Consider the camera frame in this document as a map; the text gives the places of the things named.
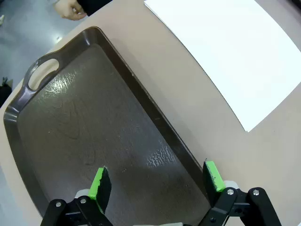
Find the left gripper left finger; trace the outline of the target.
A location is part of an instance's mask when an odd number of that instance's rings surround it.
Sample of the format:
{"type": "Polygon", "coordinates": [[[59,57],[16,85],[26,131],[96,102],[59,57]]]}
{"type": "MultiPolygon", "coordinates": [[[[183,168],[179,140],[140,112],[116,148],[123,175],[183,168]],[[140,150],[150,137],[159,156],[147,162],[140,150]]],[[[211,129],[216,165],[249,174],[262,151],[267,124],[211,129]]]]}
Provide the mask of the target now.
{"type": "Polygon", "coordinates": [[[111,226],[105,216],[111,194],[111,180],[106,167],[99,168],[87,194],[67,203],[52,200],[41,222],[42,226],[111,226]]]}

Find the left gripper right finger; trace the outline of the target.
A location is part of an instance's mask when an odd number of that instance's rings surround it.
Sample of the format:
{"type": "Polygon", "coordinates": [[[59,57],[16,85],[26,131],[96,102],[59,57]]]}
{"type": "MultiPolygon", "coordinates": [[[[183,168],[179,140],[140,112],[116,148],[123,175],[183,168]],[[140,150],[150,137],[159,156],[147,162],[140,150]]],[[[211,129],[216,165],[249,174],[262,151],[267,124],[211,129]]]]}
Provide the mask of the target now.
{"type": "Polygon", "coordinates": [[[245,226],[281,225],[263,188],[241,191],[234,181],[223,181],[213,161],[204,161],[203,182],[211,208],[201,226],[224,226],[230,217],[239,217],[245,226]]]}

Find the person's right hand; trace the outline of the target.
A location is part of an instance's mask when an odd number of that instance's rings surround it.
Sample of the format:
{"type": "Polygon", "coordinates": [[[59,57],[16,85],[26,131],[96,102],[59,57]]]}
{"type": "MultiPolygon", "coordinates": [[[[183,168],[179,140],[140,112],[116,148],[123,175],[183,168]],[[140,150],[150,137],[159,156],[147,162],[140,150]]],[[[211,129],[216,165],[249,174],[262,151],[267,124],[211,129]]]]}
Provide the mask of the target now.
{"type": "Polygon", "coordinates": [[[64,19],[78,21],[87,16],[76,0],[57,0],[54,3],[56,12],[64,19]]]}

